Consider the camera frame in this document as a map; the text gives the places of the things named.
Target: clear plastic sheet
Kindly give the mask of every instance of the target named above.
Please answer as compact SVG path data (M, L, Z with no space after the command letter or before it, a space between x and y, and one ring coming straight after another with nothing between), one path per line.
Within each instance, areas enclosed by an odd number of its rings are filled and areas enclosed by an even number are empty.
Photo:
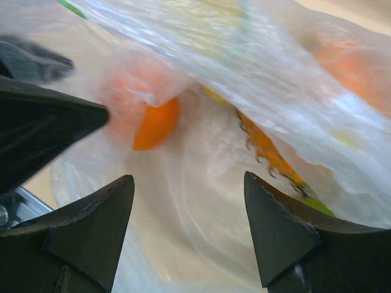
M88 21L49 0L0 4L4 34L27 35L74 61L73 75L45 86L98 101L113 60L148 46L164 56L169 76L181 68L256 122L337 216L391 226L388 37L289 0L69 2ZM379 95L372 107L313 58L313 50L336 43L343 44L342 57L368 56L365 68ZM164 99L188 85L182 77ZM158 103L150 93L146 99ZM178 129L153 151L121 148L104 131L77 143L52 166L55 197L62 206L124 173L134 175L134 209L114 292L261 292L244 172L294 192L246 149L233 109L192 90L180 101Z

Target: plastic bag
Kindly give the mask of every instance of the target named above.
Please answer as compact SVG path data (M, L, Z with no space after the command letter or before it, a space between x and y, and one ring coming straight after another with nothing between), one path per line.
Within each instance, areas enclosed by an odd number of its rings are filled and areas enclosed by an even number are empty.
M20 13L21 21L11 30L27 33L74 60L76 74L51 88L96 101L93 81L100 80L118 47L131 37L184 68L256 122L338 216L390 226L389 119L347 91L298 44L310 49L309 40L317 35L323 44L354 40L365 52L381 55L375 59L387 74L389 57L382 51L390 45L387 37L288 0L272 5L229 0L70 2L107 31L59 4L13 12L14 17ZM7 32L10 26L1 27ZM387 100L381 101L386 115ZM56 199L64 205L124 173L135 176L135 203L114 292L246 292L203 285L208 283L259 292L243 174L250 170L268 179L267 171L246 150L246 135L233 109L192 92L181 96L181 108L179 128L153 151L124 150L104 131L76 144L53 165ZM350 145L341 142L346 138ZM269 180L290 192L285 182Z

